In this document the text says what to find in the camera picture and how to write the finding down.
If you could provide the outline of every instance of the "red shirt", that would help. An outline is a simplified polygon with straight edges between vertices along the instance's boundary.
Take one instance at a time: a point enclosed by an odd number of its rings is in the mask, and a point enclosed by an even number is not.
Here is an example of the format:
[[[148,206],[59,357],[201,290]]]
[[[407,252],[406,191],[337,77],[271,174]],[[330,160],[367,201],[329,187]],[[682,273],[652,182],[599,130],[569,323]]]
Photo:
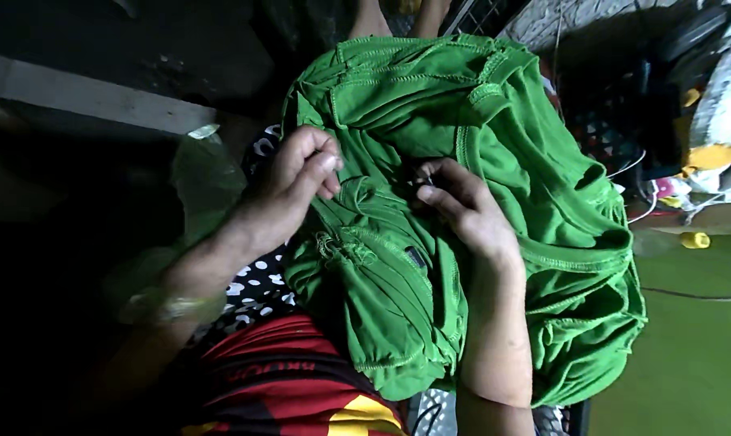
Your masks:
[[[394,405],[305,313],[231,334],[203,356],[206,397],[182,434],[406,434]]]

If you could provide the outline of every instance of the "cloth pile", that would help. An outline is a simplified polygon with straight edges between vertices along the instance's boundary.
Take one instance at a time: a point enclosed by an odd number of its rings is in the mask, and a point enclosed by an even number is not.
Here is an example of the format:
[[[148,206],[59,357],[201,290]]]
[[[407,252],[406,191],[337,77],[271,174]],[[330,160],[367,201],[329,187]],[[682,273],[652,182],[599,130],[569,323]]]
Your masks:
[[[527,269],[534,406],[570,404],[622,372],[647,321],[622,198],[545,95],[537,56],[507,40],[364,38],[314,61],[283,129],[333,134],[341,192],[315,199],[285,281],[338,322],[354,367],[387,400],[450,389],[467,334],[470,254],[409,208],[419,161],[452,157],[483,178]],[[471,326],[470,334],[475,334]]]

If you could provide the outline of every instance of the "finger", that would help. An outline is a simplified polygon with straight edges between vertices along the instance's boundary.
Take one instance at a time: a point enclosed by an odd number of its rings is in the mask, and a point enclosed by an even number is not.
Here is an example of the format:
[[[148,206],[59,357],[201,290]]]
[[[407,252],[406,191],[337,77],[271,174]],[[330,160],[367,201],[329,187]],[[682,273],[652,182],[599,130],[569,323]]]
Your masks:
[[[298,176],[295,177],[295,181],[290,185],[290,197],[294,201],[308,205],[312,201],[314,194],[322,188],[325,188],[325,190],[332,194],[327,187],[323,186],[323,183],[328,177],[335,177],[337,163],[337,157],[326,151],[312,156],[304,163]],[[327,198],[325,191],[322,191],[322,196]]]
[[[417,191],[417,198],[434,207],[452,223],[467,211],[467,208],[458,202],[452,195],[440,188],[424,185]]]
[[[312,126],[299,127],[287,137],[274,158],[272,183],[279,190],[287,189],[303,169],[306,159],[322,151],[339,156],[336,139]]]
[[[479,209],[482,195],[488,194],[486,186],[477,175],[448,157],[422,163],[417,169],[417,176],[423,179],[440,176],[449,183],[449,192],[473,209]]]
[[[322,185],[334,195],[338,194],[338,192],[341,191],[341,184],[339,184],[338,176],[335,173],[327,176],[325,182],[323,182]]]

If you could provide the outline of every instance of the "hand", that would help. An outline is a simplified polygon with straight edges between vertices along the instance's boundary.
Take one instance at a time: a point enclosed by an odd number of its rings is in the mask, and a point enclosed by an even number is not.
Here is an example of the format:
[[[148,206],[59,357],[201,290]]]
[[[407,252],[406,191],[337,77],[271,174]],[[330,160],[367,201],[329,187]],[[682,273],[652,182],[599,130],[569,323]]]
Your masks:
[[[335,138],[312,126],[293,132],[276,154],[268,179],[239,206],[233,221],[248,237],[251,257],[271,252],[298,231],[317,194],[341,191],[336,171],[344,167]]]
[[[448,157],[423,163],[417,176],[419,182],[432,176],[449,183],[448,191],[426,184],[417,198],[438,210],[473,253],[488,261],[521,262],[513,227],[483,180]]]

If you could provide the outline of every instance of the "green t-shirt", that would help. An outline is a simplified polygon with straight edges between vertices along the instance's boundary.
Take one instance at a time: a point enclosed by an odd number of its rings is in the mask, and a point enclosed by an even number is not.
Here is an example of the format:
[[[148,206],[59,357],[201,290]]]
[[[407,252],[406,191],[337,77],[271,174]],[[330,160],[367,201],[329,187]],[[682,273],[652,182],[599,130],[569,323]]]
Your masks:
[[[535,406],[607,387],[646,322],[622,198],[542,83],[537,57],[506,40],[371,37],[339,44],[290,89],[283,127],[330,132],[345,165],[341,192],[313,201],[285,280],[313,314],[341,320],[354,367],[388,400],[452,386],[475,334],[471,255],[409,208],[422,159],[483,178],[519,238]]]

